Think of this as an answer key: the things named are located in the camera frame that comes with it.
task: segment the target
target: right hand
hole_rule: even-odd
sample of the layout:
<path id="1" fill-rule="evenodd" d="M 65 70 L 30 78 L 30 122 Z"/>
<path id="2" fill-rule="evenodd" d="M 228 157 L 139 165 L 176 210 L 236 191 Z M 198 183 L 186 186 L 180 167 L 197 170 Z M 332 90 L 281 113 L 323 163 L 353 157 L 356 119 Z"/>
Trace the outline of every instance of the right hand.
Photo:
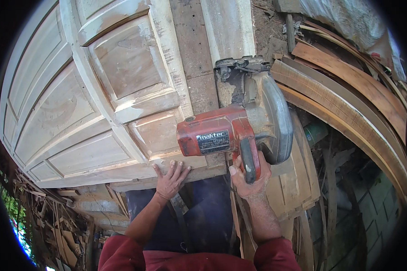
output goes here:
<path id="1" fill-rule="evenodd" d="M 243 171 L 241 171 L 239 167 L 242 163 L 241 156 L 238 156 L 237 159 L 233 161 L 233 165 L 229 167 L 232 183 L 237 188 L 238 195 L 245 200 L 265 198 L 265 188 L 271 177 L 271 169 L 262 151 L 258 151 L 258 156 L 261 165 L 261 176 L 252 184 L 246 183 Z"/>
<path id="2" fill-rule="evenodd" d="M 162 198 L 169 200 L 173 198 L 176 193 L 178 193 L 182 181 L 184 181 L 185 177 L 187 177 L 187 174 L 191 170 L 191 167 L 188 166 L 181 173 L 183 164 L 183 161 L 176 162 L 175 160 L 172 160 L 166 175 L 163 175 L 160 168 L 156 164 L 152 165 L 158 176 L 156 193 L 158 193 Z"/>

